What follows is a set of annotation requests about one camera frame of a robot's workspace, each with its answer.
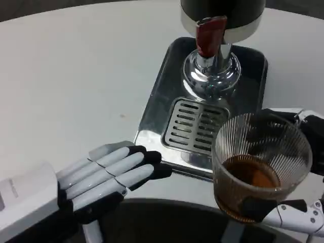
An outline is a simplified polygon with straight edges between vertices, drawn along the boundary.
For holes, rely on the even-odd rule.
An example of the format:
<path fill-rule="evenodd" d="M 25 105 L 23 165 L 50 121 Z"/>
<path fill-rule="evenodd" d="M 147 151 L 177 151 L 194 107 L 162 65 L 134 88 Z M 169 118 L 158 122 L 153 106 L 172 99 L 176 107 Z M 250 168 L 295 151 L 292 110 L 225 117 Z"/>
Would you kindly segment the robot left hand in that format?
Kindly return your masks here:
<path fill-rule="evenodd" d="M 128 191 L 171 176 L 161 154 L 129 141 L 105 144 L 56 172 L 43 162 L 1 181 L 1 242 L 56 242 L 82 227 L 103 242 L 99 218 Z"/>

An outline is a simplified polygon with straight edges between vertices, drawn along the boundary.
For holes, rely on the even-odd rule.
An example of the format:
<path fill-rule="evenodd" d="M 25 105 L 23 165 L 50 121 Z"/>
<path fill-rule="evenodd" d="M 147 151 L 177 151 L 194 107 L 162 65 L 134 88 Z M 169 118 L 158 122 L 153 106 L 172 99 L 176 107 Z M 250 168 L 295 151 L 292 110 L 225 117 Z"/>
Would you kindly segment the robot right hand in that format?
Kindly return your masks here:
<path fill-rule="evenodd" d="M 277 151 L 275 140 L 287 138 L 288 126 L 292 125 L 310 145 L 311 172 L 323 175 L 323 118 L 315 114 L 300 118 L 295 112 L 263 109 L 249 123 L 246 140 L 252 143 L 250 154 L 256 155 L 264 148 Z M 276 201 L 248 196 L 239 204 L 239 211 L 258 223 L 323 237 L 323 198 L 308 205 L 303 199 Z"/>

